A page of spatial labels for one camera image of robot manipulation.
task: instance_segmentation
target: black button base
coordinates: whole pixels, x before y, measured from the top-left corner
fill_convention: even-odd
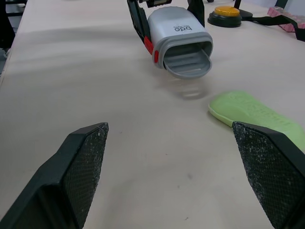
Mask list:
[[[215,12],[210,13],[208,23],[220,27],[234,28],[239,27],[242,24],[242,17],[228,17],[216,14]]]

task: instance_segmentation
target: pink object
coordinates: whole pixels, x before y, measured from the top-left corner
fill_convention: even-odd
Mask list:
[[[276,17],[279,15],[284,15],[295,20],[298,23],[298,27],[300,29],[305,29],[305,17],[304,16],[296,16],[286,12],[281,7],[270,7],[268,10],[268,15],[270,17]],[[279,25],[286,32],[295,32],[294,26],[292,24]]]

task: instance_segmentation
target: container opening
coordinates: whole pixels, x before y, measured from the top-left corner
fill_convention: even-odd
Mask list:
[[[211,42],[178,45],[165,52],[163,64],[169,72],[179,78],[199,78],[212,67],[209,58],[211,52]]]

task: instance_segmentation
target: black strap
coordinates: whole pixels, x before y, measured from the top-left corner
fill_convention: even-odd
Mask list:
[[[295,36],[299,41],[305,42],[305,29],[298,28],[296,21],[284,15],[279,15],[276,17],[261,17],[261,18],[243,18],[243,21],[253,21],[261,25],[283,25],[292,24],[295,28]]]

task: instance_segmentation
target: white plastic container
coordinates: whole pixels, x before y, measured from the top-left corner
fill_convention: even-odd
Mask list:
[[[157,67],[183,79],[210,71],[213,40],[191,12],[181,7],[159,8],[149,16],[148,24]]]

